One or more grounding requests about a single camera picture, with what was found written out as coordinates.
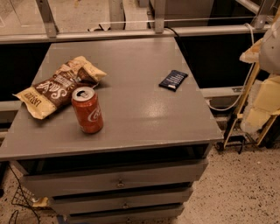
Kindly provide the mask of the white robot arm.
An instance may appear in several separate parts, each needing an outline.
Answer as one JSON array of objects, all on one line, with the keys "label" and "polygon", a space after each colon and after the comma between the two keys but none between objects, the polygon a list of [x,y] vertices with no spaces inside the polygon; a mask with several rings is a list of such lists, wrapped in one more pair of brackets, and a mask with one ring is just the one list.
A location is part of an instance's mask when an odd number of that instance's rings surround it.
[{"label": "white robot arm", "polygon": [[280,17],[263,36],[259,63],[262,70],[270,74],[280,74]]}]

